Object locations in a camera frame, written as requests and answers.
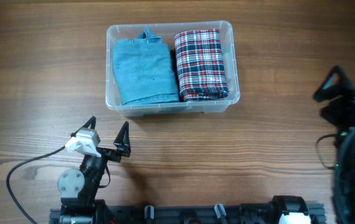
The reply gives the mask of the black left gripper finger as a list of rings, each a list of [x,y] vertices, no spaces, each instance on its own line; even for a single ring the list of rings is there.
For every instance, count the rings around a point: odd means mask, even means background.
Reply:
[[[75,132],[73,132],[70,136],[75,137],[78,131],[82,128],[95,129],[97,119],[95,116],[92,116],[83,126],[78,128]]]
[[[129,122],[127,121],[124,122],[113,144],[116,147],[116,151],[121,156],[130,157],[131,146],[130,146],[130,137],[129,137]]]

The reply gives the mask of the blue denim jeans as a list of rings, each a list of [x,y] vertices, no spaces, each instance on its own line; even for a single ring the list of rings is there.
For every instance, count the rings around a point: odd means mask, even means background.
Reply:
[[[117,40],[112,65],[122,105],[179,101],[168,44],[151,29],[137,38]]]

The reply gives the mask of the red blue plaid cloth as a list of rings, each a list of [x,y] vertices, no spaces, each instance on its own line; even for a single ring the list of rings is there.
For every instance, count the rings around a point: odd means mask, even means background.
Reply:
[[[229,95],[219,29],[188,30],[174,36],[179,94],[186,102]]]

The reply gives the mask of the black cloth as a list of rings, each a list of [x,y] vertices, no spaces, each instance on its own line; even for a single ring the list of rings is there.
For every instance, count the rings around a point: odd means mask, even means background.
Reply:
[[[172,68],[174,72],[174,77],[177,85],[177,93],[179,97],[179,101],[182,102],[182,98],[180,96],[180,86],[179,86],[179,78],[178,78],[178,70],[177,70],[177,61],[176,61],[176,50],[170,50],[170,56],[171,56],[171,63],[172,63]]]

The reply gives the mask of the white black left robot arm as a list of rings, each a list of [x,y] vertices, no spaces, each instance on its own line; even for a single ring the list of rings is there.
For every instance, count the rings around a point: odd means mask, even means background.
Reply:
[[[91,117],[81,128],[71,134],[65,144],[68,152],[83,154],[78,169],[68,169],[61,174],[57,187],[62,203],[59,211],[49,215],[50,223],[117,223],[116,216],[108,209],[103,199],[97,199],[104,174],[110,175],[108,162],[120,162],[130,157],[129,122],[124,122],[113,145],[115,149],[100,147],[100,137],[95,129],[96,117]]]

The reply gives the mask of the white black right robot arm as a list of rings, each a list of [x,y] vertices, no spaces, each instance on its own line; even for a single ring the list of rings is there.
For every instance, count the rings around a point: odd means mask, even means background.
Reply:
[[[355,86],[344,70],[335,65],[313,94],[318,103],[327,101],[319,114],[336,127],[336,163],[333,176],[333,205],[337,223],[355,223]]]

